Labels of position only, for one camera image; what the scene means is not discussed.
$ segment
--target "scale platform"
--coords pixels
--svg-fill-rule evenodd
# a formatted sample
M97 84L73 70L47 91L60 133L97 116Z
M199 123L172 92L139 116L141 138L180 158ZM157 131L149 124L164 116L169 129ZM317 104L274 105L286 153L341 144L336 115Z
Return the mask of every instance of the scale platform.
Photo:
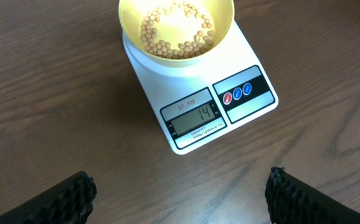
M214 53L184 68L152 61L124 32L123 44L176 154L187 154L278 105L273 85L235 22Z

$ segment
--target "brown wood grain surface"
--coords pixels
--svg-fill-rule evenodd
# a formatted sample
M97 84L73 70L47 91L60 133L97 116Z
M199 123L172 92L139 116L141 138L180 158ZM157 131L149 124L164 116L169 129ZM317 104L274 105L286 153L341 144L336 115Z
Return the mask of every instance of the brown wood grain surface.
M271 166L360 212L360 0L236 0L278 108L175 155L118 0L0 0L0 214L79 170L88 223L268 223Z

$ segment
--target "digit 14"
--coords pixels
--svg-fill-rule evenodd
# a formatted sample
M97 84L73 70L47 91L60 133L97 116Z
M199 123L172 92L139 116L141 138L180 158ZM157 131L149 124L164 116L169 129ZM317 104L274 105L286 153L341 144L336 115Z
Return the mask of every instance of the digit 14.
M202 112L203 112L204 114L207 114L208 117L211 117L210 112L207 110L207 106L205 106L206 111L205 111L203 108L201 108L201 109L202 109ZM204 120L204 117L203 117L203 115L202 115L202 113L201 113L201 109L199 109L199 115L201 116L201 119Z

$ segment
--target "dried bean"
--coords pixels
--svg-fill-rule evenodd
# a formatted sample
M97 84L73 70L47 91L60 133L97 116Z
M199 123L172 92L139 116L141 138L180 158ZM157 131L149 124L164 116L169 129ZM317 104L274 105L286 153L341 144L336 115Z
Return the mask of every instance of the dried bean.
M195 42L199 42L201 40L201 37L198 34L196 34L194 35L194 40Z

